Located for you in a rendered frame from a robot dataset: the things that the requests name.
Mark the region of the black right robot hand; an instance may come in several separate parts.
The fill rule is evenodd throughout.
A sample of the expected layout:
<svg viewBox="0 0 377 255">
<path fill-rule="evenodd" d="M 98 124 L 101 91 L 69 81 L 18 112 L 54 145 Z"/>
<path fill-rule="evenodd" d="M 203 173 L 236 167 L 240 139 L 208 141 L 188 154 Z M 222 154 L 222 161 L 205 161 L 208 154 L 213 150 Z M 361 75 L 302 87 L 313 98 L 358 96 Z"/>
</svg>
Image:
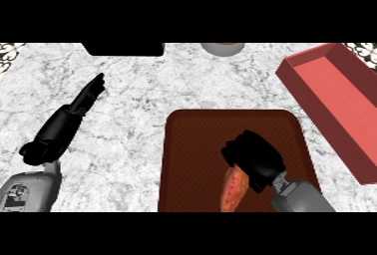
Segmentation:
<svg viewBox="0 0 377 255">
<path fill-rule="evenodd" d="M 256 193 L 273 185 L 276 177 L 286 171 L 283 157 L 267 141 L 252 130 L 246 130 L 236 140 L 221 149 L 224 159 L 231 167 L 239 166 L 249 175 L 249 186 Z"/>
</svg>

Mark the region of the dark brown tray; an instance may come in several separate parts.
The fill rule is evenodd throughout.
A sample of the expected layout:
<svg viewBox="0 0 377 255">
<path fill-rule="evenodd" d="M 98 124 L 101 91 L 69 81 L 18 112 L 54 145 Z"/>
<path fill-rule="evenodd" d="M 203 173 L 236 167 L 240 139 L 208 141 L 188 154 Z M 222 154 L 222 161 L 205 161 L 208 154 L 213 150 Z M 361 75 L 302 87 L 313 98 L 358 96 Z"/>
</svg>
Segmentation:
<svg viewBox="0 0 377 255">
<path fill-rule="evenodd" d="M 317 183 L 299 120 L 284 110 L 178 110 L 166 124 L 160 212 L 218 212 L 228 164 L 221 149 L 255 131 L 281 153 L 287 178 Z"/>
</svg>

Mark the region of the red cardboard box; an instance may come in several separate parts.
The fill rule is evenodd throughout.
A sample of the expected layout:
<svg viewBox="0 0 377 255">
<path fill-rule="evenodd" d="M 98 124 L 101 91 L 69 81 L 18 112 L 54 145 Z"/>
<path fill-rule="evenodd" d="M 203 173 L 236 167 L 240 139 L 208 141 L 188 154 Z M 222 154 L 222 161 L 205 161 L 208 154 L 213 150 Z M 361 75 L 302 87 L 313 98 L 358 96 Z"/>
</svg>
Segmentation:
<svg viewBox="0 0 377 255">
<path fill-rule="evenodd" d="M 276 75 L 358 182 L 377 184 L 377 73 L 329 43 L 286 57 Z"/>
</svg>

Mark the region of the grey round pot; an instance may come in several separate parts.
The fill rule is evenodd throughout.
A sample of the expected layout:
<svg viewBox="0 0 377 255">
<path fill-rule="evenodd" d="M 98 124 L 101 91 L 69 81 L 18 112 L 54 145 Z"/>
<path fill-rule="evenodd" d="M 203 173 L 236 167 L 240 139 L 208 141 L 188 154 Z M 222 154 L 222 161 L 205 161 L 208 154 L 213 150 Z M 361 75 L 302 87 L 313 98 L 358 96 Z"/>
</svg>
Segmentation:
<svg viewBox="0 0 377 255">
<path fill-rule="evenodd" d="M 219 57 L 231 57 L 237 55 L 244 48 L 243 43 L 234 44 L 203 43 L 202 46 L 210 54 Z"/>
</svg>

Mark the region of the black rectangular appliance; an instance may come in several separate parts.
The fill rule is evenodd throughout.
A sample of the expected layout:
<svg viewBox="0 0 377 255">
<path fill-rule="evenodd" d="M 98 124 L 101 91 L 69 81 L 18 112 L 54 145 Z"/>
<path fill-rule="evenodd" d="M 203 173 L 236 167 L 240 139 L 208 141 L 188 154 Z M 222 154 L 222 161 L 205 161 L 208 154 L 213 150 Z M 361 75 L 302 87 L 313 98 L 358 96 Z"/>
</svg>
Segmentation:
<svg viewBox="0 0 377 255">
<path fill-rule="evenodd" d="M 165 43 L 85 43 L 92 56 L 160 57 L 165 54 Z"/>
</svg>

